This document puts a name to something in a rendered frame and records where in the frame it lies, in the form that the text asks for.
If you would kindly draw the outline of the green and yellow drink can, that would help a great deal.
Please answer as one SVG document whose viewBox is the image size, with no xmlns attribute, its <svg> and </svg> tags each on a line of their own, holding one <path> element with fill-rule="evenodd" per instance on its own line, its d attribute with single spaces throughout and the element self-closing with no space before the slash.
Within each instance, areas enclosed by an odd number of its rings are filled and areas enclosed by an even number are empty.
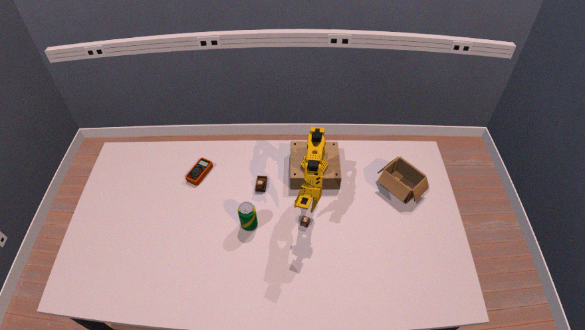
<svg viewBox="0 0 585 330">
<path fill-rule="evenodd" d="M 241 227 L 246 231 L 254 230 L 257 225 L 257 215 L 254 205 L 250 202 L 242 202 L 238 207 Z"/>
</svg>

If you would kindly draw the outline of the orange pocket multimeter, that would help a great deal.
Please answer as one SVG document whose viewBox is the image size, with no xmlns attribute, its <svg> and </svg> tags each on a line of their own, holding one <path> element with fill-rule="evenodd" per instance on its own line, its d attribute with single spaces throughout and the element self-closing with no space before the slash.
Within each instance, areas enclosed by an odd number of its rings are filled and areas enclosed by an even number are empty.
<svg viewBox="0 0 585 330">
<path fill-rule="evenodd" d="M 187 182 L 198 186 L 208 172 L 213 168 L 212 161 L 200 158 L 193 168 L 185 176 Z"/>
</svg>

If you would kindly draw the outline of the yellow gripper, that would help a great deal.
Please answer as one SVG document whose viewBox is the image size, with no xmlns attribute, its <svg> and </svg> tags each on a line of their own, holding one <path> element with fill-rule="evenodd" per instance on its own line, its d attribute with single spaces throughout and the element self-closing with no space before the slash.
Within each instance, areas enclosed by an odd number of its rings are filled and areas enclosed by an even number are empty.
<svg viewBox="0 0 585 330">
<path fill-rule="evenodd" d="M 319 199 L 322 195 L 322 187 L 315 188 L 313 185 L 305 182 L 298 193 L 296 200 L 294 201 L 294 207 L 308 209 L 312 201 L 311 213 L 314 211 Z M 312 198 L 311 198 L 312 197 Z"/>
</svg>

